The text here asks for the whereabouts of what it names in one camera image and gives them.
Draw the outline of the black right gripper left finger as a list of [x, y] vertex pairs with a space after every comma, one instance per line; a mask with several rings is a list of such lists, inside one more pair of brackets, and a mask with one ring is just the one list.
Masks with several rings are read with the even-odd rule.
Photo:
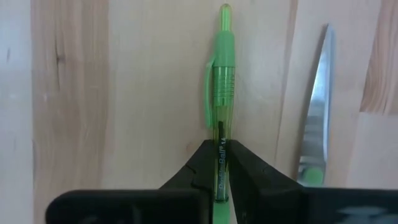
[[205, 140], [159, 189], [71, 190], [47, 207], [46, 224], [212, 224], [213, 142]]

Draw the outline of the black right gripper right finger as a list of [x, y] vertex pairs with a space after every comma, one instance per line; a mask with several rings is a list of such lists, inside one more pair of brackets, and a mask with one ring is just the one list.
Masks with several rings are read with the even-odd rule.
[[238, 224], [398, 224], [398, 190], [305, 187], [232, 140]]

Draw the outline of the green-handled scissors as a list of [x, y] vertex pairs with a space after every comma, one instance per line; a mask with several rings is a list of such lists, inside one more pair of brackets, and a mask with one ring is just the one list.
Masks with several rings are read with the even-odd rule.
[[325, 181], [334, 69], [335, 31], [327, 24], [301, 144], [297, 182], [304, 186], [321, 187]]

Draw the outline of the translucent green ballpoint pen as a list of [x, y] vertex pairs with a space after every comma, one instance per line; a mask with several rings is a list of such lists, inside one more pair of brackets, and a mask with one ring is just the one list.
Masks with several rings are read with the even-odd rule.
[[234, 107], [235, 47], [232, 9], [223, 4], [219, 12], [213, 55], [205, 70], [205, 123], [213, 133], [214, 187], [212, 224], [229, 224], [229, 142]]

